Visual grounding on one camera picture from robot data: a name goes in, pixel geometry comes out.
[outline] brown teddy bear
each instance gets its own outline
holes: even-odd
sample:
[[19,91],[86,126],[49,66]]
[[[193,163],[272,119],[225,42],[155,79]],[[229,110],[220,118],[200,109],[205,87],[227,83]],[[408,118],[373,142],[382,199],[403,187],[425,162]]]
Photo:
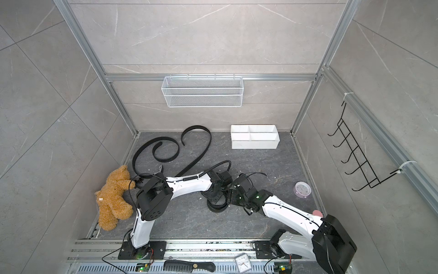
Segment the brown teddy bear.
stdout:
[[[99,204],[99,226],[104,230],[114,229],[117,219],[126,220],[132,215],[132,206],[122,197],[130,182],[128,167],[124,165],[111,172],[106,184],[95,193]],[[132,182],[130,189],[134,187],[135,183]]]

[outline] black metal hook rack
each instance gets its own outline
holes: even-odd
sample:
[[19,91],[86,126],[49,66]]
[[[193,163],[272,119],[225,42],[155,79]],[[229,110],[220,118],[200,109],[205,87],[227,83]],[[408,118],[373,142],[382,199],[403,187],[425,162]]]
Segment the black metal hook rack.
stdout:
[[[366,184],[366,185],[364,185],[364,186],[361,187],[360,189],[352,189],[352,190],[353,190],[353,191],[360,191],[360,190],[364,189],[366,186],[369,186],[370,188],[376,187],[376,186],[378,186],[379,184],[381,184],[381,183],[383,183],[384,181],[386,181],[386,180],[388,180],[389,178],[391,178],[392,176],[398,174],[398,173],[401,171],[401,169],[399,169],[399,168],[396,169],[396,170],[394,170],[393,172],[389,173],[390,175],[389,175],[387,178],[383,179],[383,180],[380,180],[380,179],[377,177],[376,173],[374,172],[373,167],[371,166],[371,163],[370,163],[370,162],[368,161],[368,159],[367,159],[367,156],[366,156],[366,155],[364,154],[364,152],[362,151],[361,147],[359,146],[359,143],[356,141],[356,138],[355,138],[354,135],[351,133],[350,129],[348,128],[347,124],[345,123],[345,121],[344,121],[344,119],[343,119],[344,111],[345,111],[345,107],[347,106],[346,102],[343,101],[341,106],[343,106],[344,109],[342,110],[341,118],[339,119],[339,121],[338,121],[338,123],[337,123],[337,126],[338,126],[338,127],[337,127],[337,129],[335,130],[335,132],[334,132],[333,134],[331,134],[331,135],[330,135],[330,134],[327,134],[327,135],[328,135],[328,136],[333,136],[333,135],[336,134],[336,132],[337,132],[338,130],[342,133],[342,135],[343,135],[343,137],[344,137],[344,139],[342,140],[342,142],[341,142],[338,146],[335,146],[335,145],[333,145],[333,146],[334,146],[334,147],[340,147],[344,142],[346,142],[346,143],[348,144],[348,147],[349,147],[350,150],[351,150],[351,153],[350,153],[350,155],[348,156],[347,161],[345,161],[345,162],[344,162],[344,161],[341,161],[341,162],[343,162],[344,164],[348,163],[348,161],[350,161],[351,156],[353,155],[353,156],[354,156],[354,159],[356,160],[356,163],[359,165],[359,166],[358,166],[353,172],[351,172],[351,173],[346,173],[346,172],[345,172],[345,174],[347,174],[347,175],[351,175],[351,174],[353,174],[354,172],[356,172],[357,170],[360,169],[360,171],[362,172],[362,174],[363,174],[364,177],[365,177],[365,180],[367,180],[367,184]],[[345,127],[346,127],[347,130],[348,130],[348,134],[347,134],[347,135],[345,135],[346,132],[344,133],[344,132],[342,131],[342,129],[341,129],[341,125],[342,125],[342,124],[344,124]],[[353,138],[355,144],[356,144],[356,145],[354,146],[354,149],[352,148],[352,146],[350,145],[350,143],[349,143],[348,140],[347,140],[348,136],[351,136],[351,137]],[[360,150],[360,152],[362,153],[362,155],[363,155],[364,158],[365,158],[365,161],[364,161],[363,163],[361,163],[361,164],[359,163],[359,160],[357,159],[356,155],[354,154],[354,151],[357,150],[357,149]],[[373,180],[371,180],[371,181],[368,180],[367,176],[365,175],[365,172],[364,172],[363,169],[362,169],[362,167],[363,167],[365,164],[368,164],[368,166],[370,167],[371,171],[373,171],[373,174],[374,174],[374,176],[375,176],[375,178],[374,178]],[[374,181],[376,181],[376,180],[378,181],[378,183],[375,184],[375,185],[371,185],[371,183],[374,182]]]

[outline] white clock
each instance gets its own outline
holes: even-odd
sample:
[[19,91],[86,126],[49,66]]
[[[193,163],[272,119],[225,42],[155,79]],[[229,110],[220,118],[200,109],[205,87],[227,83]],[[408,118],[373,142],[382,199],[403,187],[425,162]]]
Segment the white clock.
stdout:
[[247,272],[252,268],[251,262],[249,261],[248,254],[242,254],[235,258],[237,269],[239,273]]

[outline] gray floor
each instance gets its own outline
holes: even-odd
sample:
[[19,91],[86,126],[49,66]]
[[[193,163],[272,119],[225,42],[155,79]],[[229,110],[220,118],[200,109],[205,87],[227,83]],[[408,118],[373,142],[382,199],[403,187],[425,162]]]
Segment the gray floor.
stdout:
[[[143,132],[137,142],[135,151],[148,140],[168,136],[179,140],[180,132]],[[172,162],[163,163],[165,176],[174,176],[194,158],[208,143],[208,133],[189,132],[184,137],[186,146],[180,144],[180,154]],[[138,172],[154,173],[161,163],[152,157],[152,145],[143,151],[137,159]],[[158,157],[169,157],[175,153],[177,146],[164,142],[156,151]],[[212,144],[205,156],[186,175],[195,174],[223,160],[231,160],[233,178],[239,173],[250,171],[265,172],[269,178],[252,175],[251,179],[257,189],[266,189],[283,201],[307,212],[316,209],[313,197],[300,199],[293,192],[298,181],[306,181],[301,163],[288,132],[280,133],[277,149],[231,149],[229,132],[213,132]],[[226,165],[217,169],[225,170]],[[135,199],[137,189],[132,190]],[[126,201],[130,202],[127,192]],[[120,239],[133,227],[135,214],[131,218],[119,221],[111,231],[101,230],[98,238]],[[151,238],[270,238],[279,229],[292,231],[277,220],[263,217],[261,214],[248,216],[241,207],[230,206],[222,213],[211,212],[206,199],[200,193],[191,193],[170,201],[166,212],[155,221]]]

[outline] wire basket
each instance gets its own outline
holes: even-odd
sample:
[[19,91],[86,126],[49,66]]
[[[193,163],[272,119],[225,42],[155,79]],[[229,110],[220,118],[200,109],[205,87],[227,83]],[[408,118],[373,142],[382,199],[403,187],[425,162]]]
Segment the wire basket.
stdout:
[[168,107],[241,107],[242,77],[167,76],[161,86]]

